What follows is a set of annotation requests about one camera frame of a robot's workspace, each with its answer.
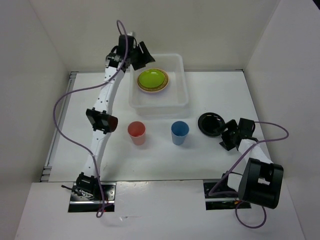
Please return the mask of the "black glossy plate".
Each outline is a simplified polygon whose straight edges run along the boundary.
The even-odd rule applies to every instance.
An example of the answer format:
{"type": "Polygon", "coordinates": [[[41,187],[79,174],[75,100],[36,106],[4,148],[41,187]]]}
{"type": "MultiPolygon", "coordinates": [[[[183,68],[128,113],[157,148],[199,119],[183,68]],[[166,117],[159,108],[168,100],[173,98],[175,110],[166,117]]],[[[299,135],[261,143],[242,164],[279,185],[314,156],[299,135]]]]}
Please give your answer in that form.
{"type": "Polygon", "coordinates": [[[225,124],[224,119],[213,112],[203,113],[197,120],[199,130],[207,137],[219,137],[219,128],[225,124]]]}

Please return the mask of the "blue plastic cup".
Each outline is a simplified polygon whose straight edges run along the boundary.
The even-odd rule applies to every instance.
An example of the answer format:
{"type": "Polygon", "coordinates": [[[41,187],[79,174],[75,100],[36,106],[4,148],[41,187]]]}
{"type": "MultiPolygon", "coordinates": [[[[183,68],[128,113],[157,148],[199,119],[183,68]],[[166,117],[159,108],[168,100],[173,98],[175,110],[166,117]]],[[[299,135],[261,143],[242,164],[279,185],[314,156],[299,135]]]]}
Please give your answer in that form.
{"type": "Polygon", "coordinates": [[[172,142],[180,146],[184,143],[187,135],[189,134],[189,125],[184,121],[176,121],[171,125],[172,142]]]}

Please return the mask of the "red plastic cup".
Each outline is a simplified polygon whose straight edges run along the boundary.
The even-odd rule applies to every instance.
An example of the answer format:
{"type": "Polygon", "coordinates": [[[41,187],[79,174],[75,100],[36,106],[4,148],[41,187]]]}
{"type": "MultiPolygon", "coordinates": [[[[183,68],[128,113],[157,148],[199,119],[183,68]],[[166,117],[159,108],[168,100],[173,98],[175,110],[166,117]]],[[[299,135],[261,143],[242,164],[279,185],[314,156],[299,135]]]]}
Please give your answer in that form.
{"type": "Polygon", "coordinates": [[[137,145],[141,146],[146,141],[146,127],[140,121],[133,121],[128,125],[127,128],[128,134],[132,140],[132,142],[137,145]]]}

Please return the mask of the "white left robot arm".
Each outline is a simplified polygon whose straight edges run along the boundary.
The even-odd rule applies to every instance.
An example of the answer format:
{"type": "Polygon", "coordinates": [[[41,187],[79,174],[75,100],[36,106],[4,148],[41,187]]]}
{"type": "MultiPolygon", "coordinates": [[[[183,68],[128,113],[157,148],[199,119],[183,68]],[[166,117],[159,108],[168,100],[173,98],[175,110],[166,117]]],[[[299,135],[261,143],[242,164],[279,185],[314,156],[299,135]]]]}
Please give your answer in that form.
{"type": "Polygon", "coordinates": [[[154,61],[143,41],[137,43],[134,36],[123,34],[105,58],[103,86],[93,107],[85,112],[93,130],[90,152],[76,179],[76,189],[88,200],[101,199],[105,195],[99,186],[100,169],[108,139],[118,126],[119,120],[112,116],[112,111],[120,82],[129,67],[139,70],[154,61]]]}

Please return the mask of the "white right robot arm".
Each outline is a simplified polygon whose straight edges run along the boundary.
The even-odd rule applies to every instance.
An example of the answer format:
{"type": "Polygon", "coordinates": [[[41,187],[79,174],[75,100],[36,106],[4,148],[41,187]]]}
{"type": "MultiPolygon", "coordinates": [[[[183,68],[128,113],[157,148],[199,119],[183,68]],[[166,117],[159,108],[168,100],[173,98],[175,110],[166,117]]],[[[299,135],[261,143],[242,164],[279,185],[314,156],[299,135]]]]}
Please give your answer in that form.
{"type": "Polygon", "coordinates": [[[278,206],[284,168],[273,163],[259,147],[259,140],[253,136],[256,123],[241,118],[234,119],[218,128],[222,142],[227,151],[236,148],[246,161],[245,170],[238,187],[238,198],[265,208],[278,206]]]}

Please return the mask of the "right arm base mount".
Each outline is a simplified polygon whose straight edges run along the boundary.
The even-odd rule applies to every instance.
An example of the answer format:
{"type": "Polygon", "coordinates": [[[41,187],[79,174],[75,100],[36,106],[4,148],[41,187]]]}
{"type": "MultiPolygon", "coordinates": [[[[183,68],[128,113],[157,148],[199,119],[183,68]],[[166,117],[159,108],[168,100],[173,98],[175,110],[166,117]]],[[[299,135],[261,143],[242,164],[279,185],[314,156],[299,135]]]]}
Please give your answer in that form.
{"type": "Polygon", "coordinates": [[[229,187],[227,183],[222,183],[215,190],[217,195],[209,196],[210,190],[216,185],[217,182],[217,179],[203,181],[206,210],[235,210],[236,206],[240,203],[238,198],[236,198],[237,191],[229,187]]]}

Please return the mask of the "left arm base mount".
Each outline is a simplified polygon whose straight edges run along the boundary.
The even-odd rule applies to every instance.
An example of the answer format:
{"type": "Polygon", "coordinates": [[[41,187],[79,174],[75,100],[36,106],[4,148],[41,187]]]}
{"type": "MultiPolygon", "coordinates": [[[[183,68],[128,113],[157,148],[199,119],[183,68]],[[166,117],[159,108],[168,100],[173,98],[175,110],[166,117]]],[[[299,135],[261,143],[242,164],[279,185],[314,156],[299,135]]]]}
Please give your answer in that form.
{"type": "MultiPolygon", "coordinates": [[[[101,191],[98,188],[97,193],[88,193],[84,190],[77,188],[76,183],[73,183],[72,187],[61,185],[63,189],[70,191],[69,199],[69,213],[91,213],[97,212],[103,206],[101,197],[101,191]]],[[[116,199],[116,183],[111,182],[108,184],[102,184],[104,194],[104,212],[114,212],[115,199],[116,199]]]]}

